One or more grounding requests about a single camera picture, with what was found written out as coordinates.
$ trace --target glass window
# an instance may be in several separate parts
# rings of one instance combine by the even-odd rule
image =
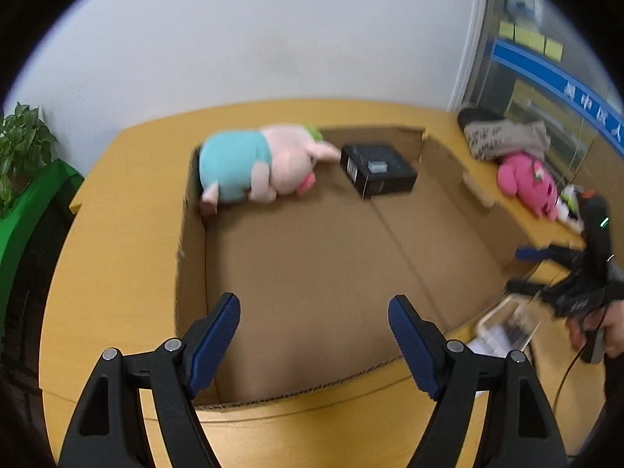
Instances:
[[[599,132],[619,142],[622,100],[549,0],[487,4],[466,101],[519,123],[544,121],[551,137],[546,166],[561,187],[572,181]]]

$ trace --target blue banner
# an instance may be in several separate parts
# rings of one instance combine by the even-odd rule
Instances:
[[[492,59],[531,79],[592,122],[624,158],[624,118],[581,81],[539,56],[497,39]]]

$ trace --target person's hand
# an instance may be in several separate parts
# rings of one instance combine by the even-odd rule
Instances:
[[[624,301],[615,301],[611,303],[606,310],[598,309],[590,313],[585,320],[583,326],[578,320],[568,318],[565,326],[570,331],[570,344],[573,349],[581,350],[587,341],[584,331],[594,331],[600,325],[604,328],[604,352],[610,358],[616,358],[624,353]]]

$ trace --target blue gripper pad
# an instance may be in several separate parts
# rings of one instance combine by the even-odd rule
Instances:
[[[196,320],[185,334],[183,370],[191,397],[210,387],[216,369],[232,341],[240,321],[240,301],[225,293],[207,317]]]
[[[520,246],[516,250],[516,258],[526,262],[541,262],[548,260],[548,248],[533,248],[532,246]]]
[[[416,321],[420,324],[428,324],[422,320],[410,305],[405,296],[395,296],[390,300],[388,305],[388,323],[394,334],[405,362],[408,364],[410,373],[417,387],[426,392],[433,400],[437,400],[442,387],[438,383],[437,378],[437,362],[434,355],[429,350],[427,343],[419,332],[419,327],[414,323],[410,314],[406,311],[410,308],[413,312],[412,317],[416,316]],[[439,337],[444,342],[444,336],[439,333]]]

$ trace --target potted plant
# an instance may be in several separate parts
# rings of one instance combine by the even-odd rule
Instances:
[[[13,206],[39,169],[52,161],[58,140],[39,118],[39,108],[18,102],[4,118],[0,111],[0,218]]]

